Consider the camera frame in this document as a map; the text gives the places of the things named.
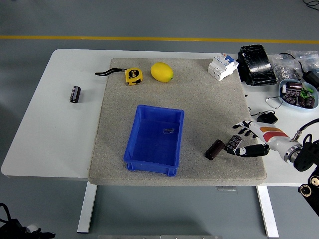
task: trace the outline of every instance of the plastic bag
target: plastic bag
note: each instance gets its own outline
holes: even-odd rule
[[[303,71],[312,71],[319,77],[319,52],[318,51],[288,51],[303,66]]]
[[[279,82],[285,79],[297,80],[294,69],[299,72],[301,67],[297,59],[287,54],[277,54],[273,56],[273,69]]]

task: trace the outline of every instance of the robotic arm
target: robotic arm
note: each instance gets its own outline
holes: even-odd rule
[[[233,128],[242,127],[239,134],[246,132],[245,136],[248,136],[253,133],[253,137],[259,137],[264,144],[250,145],[243,148],[226,146],[225,150],[230,154],[241,157],[255,157],[267,155],[271,149],[277,151],[286,163],[293,164],[298,171],[303,172],[313,164],[319,166],[319,140],[312,142],[312,135],[308,134],[303,141],[303,145],[298,142],[302,131],[317,122],[319,122],[319,119],[304,125],[291,139],[273,124],[242,121]],[[301,185],[298,191],[319,216],[319,167],[309,177],[308,184]]]

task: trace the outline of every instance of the blue plastic bin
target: blue plastic bin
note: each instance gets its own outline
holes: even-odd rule
[[[183,110],[138,105],[124,153],[127,169],[174,177],[179,166],[183,122]]]

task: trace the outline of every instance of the lemon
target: lemon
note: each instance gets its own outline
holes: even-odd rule
[[[169,82],[173,79],[173,70],[164,62],[157,62],[151,67],[151,75],[158,81]]]

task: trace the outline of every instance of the metal frame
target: metal frame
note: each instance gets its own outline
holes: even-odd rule
[[[271,206],[267,186],[256,186],[261,212],[268,238],[279,238],[273,207]]]
[[[97,187],[98,185],[93,185],[90,182],[86,184],[82,211],[77,231],[78,233],[89,232]]]

